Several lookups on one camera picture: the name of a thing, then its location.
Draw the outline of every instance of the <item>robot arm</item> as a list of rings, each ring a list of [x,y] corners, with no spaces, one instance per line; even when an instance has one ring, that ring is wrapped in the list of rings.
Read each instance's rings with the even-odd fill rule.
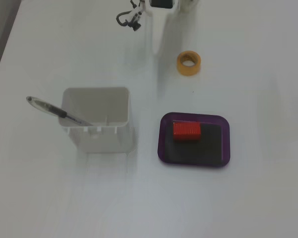
[[[116,20],[119,25],[129,26],[133,28],[134,31],[137,31],[141,27],[141,24],[139,24],[138,22],[145,10],[145,0],[140,0],[140,3],[138,6],[133,2],[133,0],[130,0],[130,3],[133,5],[134,9],[131,11],[125,11],[125,12],[119,13],[116,17]],[[121,22],[119,19],[119,17],[123,15],[126,15],[125,22]]]

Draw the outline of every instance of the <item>masking tape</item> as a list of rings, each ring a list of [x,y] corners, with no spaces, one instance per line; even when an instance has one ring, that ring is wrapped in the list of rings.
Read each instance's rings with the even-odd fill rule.
[[[186,66],[183,64],[185,61],[192,61],[193,66]],[[201,67],[201,57],[194,51],[185,51],[179,54],[177,59],[177,69],[179,73],[184,76],[191,76],[197,74]]]

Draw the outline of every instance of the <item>purple tray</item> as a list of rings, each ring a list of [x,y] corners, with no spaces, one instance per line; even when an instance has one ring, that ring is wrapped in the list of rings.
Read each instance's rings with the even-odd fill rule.
[[[200,122],[201,124],[219,125],[222,129],[222,163],[216,166],[223,167],[226,164],[228,164],[230,160],[230,144],[229,144],[229,124],[227,120],[220,116],[188,114],[188,113],[168,113],[164,115],[163,118],[161,119],[159,143],[158,143],[158,156],[163,162],[168,163],[164,159],[166,126],[168,123],[171,123],[173,121]]]

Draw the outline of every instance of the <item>white surface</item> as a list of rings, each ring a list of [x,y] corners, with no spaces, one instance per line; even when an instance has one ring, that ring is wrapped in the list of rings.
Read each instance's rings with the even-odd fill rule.
[[[0,65],[0,238],[298,238],[298,0],[203,0],[176,19],[160,60],[148,18],[134,35],[116,23],[128,8],[22,3]],[[184,50],[200,54],[198,75],[177,72]],[[81,155],[25,100],[60,105],[68,87],[102,86],[130,89],[129,158]],[[228,120],[227,167],[160,162],[172,111]]]
[[[68,88],[63,93],[62,109],[92,123],[77,126],[59,118],[60,125],[80,151],[130,153],[135,149],[127,88]]]

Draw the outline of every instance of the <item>white plastic cup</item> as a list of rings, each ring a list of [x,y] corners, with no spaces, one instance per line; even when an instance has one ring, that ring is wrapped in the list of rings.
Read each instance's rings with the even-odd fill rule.
[[[93,124],[77,126],[59,118],[59,124],[80,151],[129,153],[134,149],[127,88],[69,88],[63,93],[62,109]]]

